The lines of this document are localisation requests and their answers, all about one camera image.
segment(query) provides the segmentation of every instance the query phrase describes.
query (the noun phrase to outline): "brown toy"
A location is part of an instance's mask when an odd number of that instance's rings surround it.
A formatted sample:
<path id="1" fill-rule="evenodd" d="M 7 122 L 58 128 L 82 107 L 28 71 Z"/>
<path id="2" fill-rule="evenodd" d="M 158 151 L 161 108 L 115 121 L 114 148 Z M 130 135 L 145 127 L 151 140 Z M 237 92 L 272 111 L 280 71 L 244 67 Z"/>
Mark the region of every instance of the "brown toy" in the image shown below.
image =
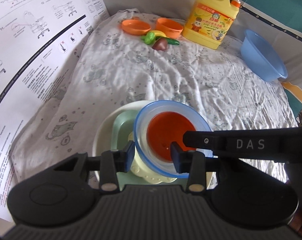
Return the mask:
<path id="1" fill-rule="evenodd" d="M 166 51 L 168 49 L 168 41 L 165 38 L 158 39 L 153 44 L 152 49 Z"/>

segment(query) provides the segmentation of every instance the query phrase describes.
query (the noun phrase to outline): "bottle label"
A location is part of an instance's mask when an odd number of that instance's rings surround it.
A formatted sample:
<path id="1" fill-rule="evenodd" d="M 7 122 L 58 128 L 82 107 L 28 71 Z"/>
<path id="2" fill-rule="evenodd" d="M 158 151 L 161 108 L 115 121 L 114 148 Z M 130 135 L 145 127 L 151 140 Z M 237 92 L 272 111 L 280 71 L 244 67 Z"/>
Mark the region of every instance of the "bottle label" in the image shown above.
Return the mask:
<path id="1" fill-rule="evenodd" d="M 215 41 L 222 41 L 233 19 L 202 3 L 195 2 L 185 28 Z"/>

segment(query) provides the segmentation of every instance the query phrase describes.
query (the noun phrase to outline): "yellow plastic bottle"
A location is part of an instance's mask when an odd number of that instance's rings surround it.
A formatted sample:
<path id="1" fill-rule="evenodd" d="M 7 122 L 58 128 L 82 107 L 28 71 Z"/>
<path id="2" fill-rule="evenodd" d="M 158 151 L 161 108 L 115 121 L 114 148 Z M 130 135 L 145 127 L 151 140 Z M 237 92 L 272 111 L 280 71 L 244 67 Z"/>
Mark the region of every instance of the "yellow plastic bottle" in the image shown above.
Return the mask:
<path id="1" fill-rule="evenodd" d="M 200 45 L 217 49 L 236 18 L 240 0 L 196 0 L 182 35 Z"/>

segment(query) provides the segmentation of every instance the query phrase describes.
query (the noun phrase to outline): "ribbed black surface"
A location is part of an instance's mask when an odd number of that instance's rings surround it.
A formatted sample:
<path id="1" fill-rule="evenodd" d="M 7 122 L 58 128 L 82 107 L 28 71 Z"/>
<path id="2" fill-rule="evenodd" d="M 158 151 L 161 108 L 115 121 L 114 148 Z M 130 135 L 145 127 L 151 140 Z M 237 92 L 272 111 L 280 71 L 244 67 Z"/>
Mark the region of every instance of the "ribbed black surface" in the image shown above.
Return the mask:
<path id="1" fill-rule="evenodd" d="M 85 218 L 61 228 L 17 226 L 7 240 L 286 240 L 300 239 L 288 227 L 252 231 L 220 219 L 200 196 L 180 186 L 127 186 L 101 198 Z"/>

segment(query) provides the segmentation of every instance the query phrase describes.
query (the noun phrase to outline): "white paper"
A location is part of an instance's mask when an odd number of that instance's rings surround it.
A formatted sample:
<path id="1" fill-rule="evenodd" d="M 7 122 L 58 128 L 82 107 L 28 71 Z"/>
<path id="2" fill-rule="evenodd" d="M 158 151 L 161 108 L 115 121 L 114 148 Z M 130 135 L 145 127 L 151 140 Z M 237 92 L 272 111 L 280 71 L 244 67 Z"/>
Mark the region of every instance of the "white paper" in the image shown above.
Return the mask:
<path id="1" fill-rule="evenodd" d="M 12 220 L 14 139 L 49 98 L 62 99 L 89 34 L 108 17 L 103 0 L 0 0 L 0 218 Z"/>

